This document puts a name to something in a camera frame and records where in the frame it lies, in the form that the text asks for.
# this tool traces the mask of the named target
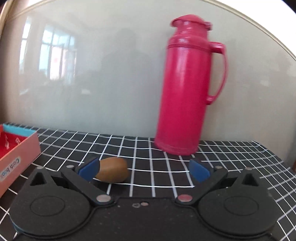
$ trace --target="window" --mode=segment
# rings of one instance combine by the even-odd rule
[[[24,58],[25,58],[25,53],[27,50],[27,40],[29,36],[29,32],[31,29],[31,18],[28,17],[24,26],[24,31],[22,33],[22,43],[20,47],[20,73],[24,73]]]
[[[65,84],[71,84],[75,65],[75,38],[47,25],[42,37],[39,71],[51,80],[64,79]]]

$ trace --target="silver rivet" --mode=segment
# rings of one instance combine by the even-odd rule
[[[132,207],[139,208],[139,207],[141,207],[141,204],[139,204],[139,203],[133,203]]]
[[[149,206],[149,203],[148,202],[141,202],[141,206],[143,206],[143,207]]]
[[[111,201],[111,197],[107,194],[102,194],[102,195],[97,196],[96,200],[98,202],[109,202],[109,201]]]
[[[193,199],[193,197],[191,195],[187,195],[187,194],[181,194],[178,196],[178,200],[180,202],[191,202]]]

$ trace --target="cardboard box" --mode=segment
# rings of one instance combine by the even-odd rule
[[[0,197],[40,153],[36,131],[0,125]]]

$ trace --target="grid tablecloth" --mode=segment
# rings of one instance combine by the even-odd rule
[[[124,183],[107,184],[94,179],[93,184],[110,195],[141,197],[177,197],[190,193],[196,181],[189,175],[191,158],[222,165],[229,172],[245,167],[257,169],[269,185],[269,191],[282,210],[275,232],[281,241],[296,240],[296,174],[283,161],[261,144],[230,141],[201,141],[198,152],[175,156],[159,150],[153,138],[91,134],[36,126],[41,155],[16,179],[0,198],[0,240],[12,240],[15,230],[9,218],[9,207],[23,183],[37,166],[58,171],[66,165],[80,165],[93,155],[100,159],[123,157],[131,170]]]

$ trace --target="table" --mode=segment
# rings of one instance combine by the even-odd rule
[[[130,177],[124,183],[108,184],[94,179],[93,184],[110,195],[141,197],[177,197],[190,194],[197,183],[189,175],[191,158],[221,165],[229,172],[245,167],[257,169],[282,210],[275,232],[281,241],[296,240],[296,174],[261,144],[231,141],[201,141],[198,152],[175,156],[159,150],[153,138],[92,134],[36,126],[24,126],[38,132],[41,155],[16,179],[0,199],[0,240],[10,241],[15,230],[9,207],[23,183],[37,166],[58,171],[66,165],[79,165],[91,156],[100,159],[119,156],[128,162]]]

